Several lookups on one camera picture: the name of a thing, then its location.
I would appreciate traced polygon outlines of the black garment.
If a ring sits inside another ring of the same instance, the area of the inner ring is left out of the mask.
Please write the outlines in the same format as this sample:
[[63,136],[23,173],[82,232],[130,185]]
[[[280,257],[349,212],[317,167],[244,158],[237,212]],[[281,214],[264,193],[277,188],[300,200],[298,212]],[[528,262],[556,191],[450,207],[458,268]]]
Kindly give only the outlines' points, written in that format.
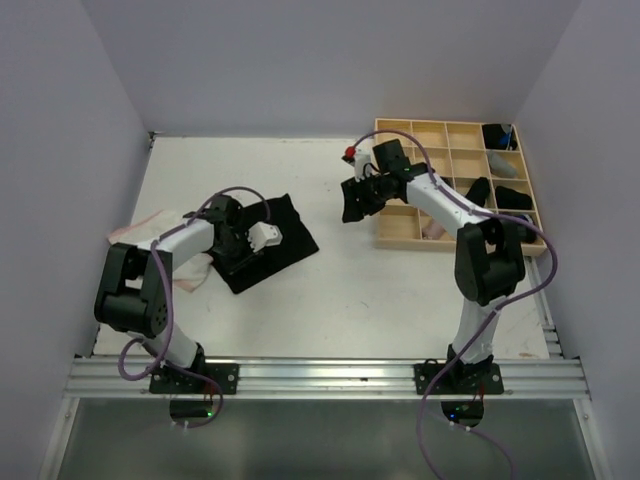
[[212,252],[212,266],[234,294],[240,294],[276,273],[319,252],[319,246],[304,225],[289,194],[267,200],[270,220],[265,220],[261,202],[243,208],[242,226],[262,221],[275,226],[281,240],[277,245],[265,246],[258,252],[248,247],[238,259],[230,259]]

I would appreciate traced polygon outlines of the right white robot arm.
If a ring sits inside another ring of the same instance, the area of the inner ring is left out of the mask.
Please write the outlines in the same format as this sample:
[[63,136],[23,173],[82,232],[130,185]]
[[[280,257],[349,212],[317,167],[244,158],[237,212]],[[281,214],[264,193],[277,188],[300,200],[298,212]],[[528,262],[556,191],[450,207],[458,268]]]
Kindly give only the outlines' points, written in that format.
[[359,222],[399,199],[430,215],[454,239],[454,279],[464,298],[460,323],[446,364],[420,365],[417,376],[424,384],[418,390],[470,391],[492,373],[497,321],[525,276],[516,225],[455,191],[427,163],[411,163],[397,140],[370,154],[350,146],[342,159],[354,171],[341,184],[343,222]]

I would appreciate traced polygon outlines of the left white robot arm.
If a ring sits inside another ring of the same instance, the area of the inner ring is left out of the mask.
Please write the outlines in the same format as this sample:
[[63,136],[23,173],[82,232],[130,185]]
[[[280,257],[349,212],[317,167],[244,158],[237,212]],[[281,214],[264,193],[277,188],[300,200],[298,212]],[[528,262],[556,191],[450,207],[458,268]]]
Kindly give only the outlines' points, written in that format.
[[95,303],[95,319],[131,339],[118,359],[120,375],[141,380],[172,366],[172,379],[185,392],[201,390],[208,379],[199,362],[201,346],[175,320],[173,274],[198,254],[214,253],[233,272],[282,241],[266,201],[263,220],[246,221],[244,208],[217,193],[178,225],[151,240],[115,243],[108,249]]

